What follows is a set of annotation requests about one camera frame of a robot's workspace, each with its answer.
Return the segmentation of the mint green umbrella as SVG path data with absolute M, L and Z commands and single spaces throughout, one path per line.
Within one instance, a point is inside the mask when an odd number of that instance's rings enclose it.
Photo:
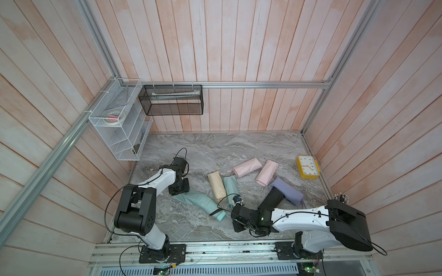
M 223 184 L 227 194 L 227 202 L 230 208 L 233 208 L 235 205 L 233 199 L 239 194 L 236 176 L 224 177 Z
M 178 195 L 173 195 L 172 198 L 183 204 L 193 205 L 204 210 L 209 216 L 214 217 L 217 221 L 222 221 L 226 217 L 226 212 L 218 207 L 217 203 L 209 198 L 204 193 L 197 191 L 189 191 Z

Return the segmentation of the beige umbrella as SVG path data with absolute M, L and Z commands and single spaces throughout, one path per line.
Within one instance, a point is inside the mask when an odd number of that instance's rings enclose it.
M 226 196 L 226 190 L 219 171 L 208 174 L 209 184 L 211 185 L 213 195 L 217 202 L 221 202 Z

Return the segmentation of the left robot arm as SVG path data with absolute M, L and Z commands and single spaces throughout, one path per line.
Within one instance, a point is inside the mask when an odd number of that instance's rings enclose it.
M 188 162 L 175 157 L 148 180 L 124 187 L 114 218 L 115 228 L 140 237 L 150 250 L 162 250 L 168 237 L 155 225 L 157 196 L 164 190 L 172 196 L 189 192 L 187 173 Z

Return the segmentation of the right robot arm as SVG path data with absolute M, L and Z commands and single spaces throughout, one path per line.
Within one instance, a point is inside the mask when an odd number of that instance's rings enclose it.
M 374 249 L 366 215 L 338 200 L 328 200 L 326 205 L 311 209 L 252 210 L 244 206 L 240 195 L 235 195 L 231 218 L 236 232 L 249 230 L 256 236 L 268 236 L 272 232 L 296 231 L 292 246 L 296 255 L 319 253 L 335 246 L 362 252 Z

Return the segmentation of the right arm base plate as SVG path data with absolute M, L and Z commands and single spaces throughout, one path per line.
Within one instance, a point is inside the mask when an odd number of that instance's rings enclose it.
M 291 241 L 276 242 L 274 252 L 280 261 L 299 259 L 320 260 L 323 257 L 322 251 L 311 253 L 306 251 L 301 245 Z

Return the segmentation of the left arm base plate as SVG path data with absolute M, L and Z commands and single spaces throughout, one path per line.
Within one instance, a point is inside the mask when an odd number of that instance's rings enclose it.
M 185 262 L 186 244 L 165 244 L 165 247 L 161 250 L 149 249 L 147 246 L 143 246 L 139 263 L 141 264 L 160 264 L 165 265 L 167 263 L 183 263 Z

